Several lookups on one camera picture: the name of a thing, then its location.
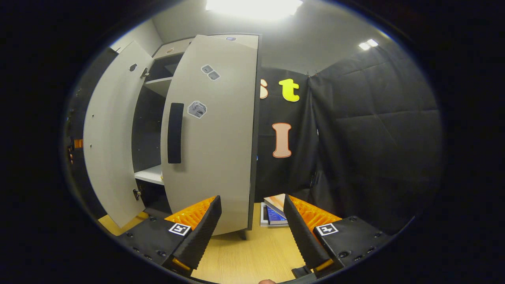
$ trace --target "sticker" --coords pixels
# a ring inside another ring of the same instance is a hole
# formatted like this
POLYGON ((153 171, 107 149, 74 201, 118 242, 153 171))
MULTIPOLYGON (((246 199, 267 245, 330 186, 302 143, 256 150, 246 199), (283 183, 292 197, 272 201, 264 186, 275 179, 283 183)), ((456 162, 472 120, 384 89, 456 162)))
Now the sticker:
POLYGON ((274 123, 272 124, 272 128, 275 130, 275 151, 272 155, 275 158, 287 158, 291 156, 288 136, 291 125, 288 123, 274 123))
POLYGON ((221 77, 221 75, 219 75, 209 64, 202 66, 200 70, 207 74, 207 77, 212 81, 216 81, 219 77, 221 77))
POLYGON ((179 235, 186 235, 191 229, 191 226, 175 223, 170 229, 169 232, 179 235))
POLYGON ((293 82, 293 79, 279 81, 282 86, 282 96, 290 102, 298 102, 300 96, 294 94, 294 89, 298 89, 299 85, 293 82))
POLYGON ((267 82, 264 79, 260 80, 260 99, 268 97, 267 82))
POLYGON ((200 103, 200 101, 194 101, 188 107, 188 114, 200 119, 207 112, 207 107, 200 103))
POLYGON ((219 77, 221 77, 216 71, 212 71, 211 73, 209 73, 207 75, 209 77, 210 80, 212 81, 216 81, 217 79, 219 79, 219 77))
POLYGON ((212 67, 210 65, 205 65, 201 68, 201 71, 205 74, 209 74, 213 71, 214 69, 212 69, 212 67))
POLYGON ((317 226, 316 228, 321 236, 338 232, 337 228, 335 228, 335 226, 332 223, 317 226))

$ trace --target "blue book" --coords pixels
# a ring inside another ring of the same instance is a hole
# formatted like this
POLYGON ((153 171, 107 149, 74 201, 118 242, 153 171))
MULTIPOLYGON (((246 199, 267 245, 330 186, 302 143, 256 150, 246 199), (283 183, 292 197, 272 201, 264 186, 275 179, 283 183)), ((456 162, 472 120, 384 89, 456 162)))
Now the blue book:
POLYGON ((286 218, 282 217, 280 214, 275 212, 272 208, 267 206, 268 211, 268 223, 270 225, 287 224, 286 218))

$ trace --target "wooden floor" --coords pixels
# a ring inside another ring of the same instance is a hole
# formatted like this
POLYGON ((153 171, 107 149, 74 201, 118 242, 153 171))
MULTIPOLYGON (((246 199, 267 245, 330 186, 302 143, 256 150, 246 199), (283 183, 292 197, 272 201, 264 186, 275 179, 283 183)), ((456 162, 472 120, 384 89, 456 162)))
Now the wooden floor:
POLYGON ((260 227, 261 204, 254 204, 247 240, 237 233, 213 236, 192 277, 222 283, 277 283, 294 279, 291 269, 304 266, 289 227, 260 227))

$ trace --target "screw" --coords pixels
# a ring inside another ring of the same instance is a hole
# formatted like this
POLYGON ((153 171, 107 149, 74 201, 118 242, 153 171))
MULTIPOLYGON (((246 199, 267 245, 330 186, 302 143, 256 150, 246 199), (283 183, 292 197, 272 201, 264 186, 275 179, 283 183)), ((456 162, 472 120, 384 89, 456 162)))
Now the screw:
POLYGON ((346 256, 348 256, 348 255, 349 255, 349 253, 348 253, 348 252, 340 252, 340 253, 338 253, 338 257, 339 257, 339 258, 344 258, 344 257, 346 257, 346 256))

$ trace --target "orange letter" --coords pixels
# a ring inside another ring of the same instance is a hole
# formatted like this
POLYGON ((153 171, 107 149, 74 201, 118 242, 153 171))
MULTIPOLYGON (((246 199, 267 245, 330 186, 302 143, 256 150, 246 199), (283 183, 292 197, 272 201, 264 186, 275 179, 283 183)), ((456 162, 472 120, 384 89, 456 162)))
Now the orange letter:
POLYGON ((272 124, 272 128, 275 130, 275 152, 273 156, 275 158, 287 158, 291 156, 288 136, 291 125, 287 123, 274 123, 272 124))
POLYGON ((260 99, 264 99, 268 97, 268 90, 267 87, 268 84, 264 79, 261 79, 260 81, 260 99))

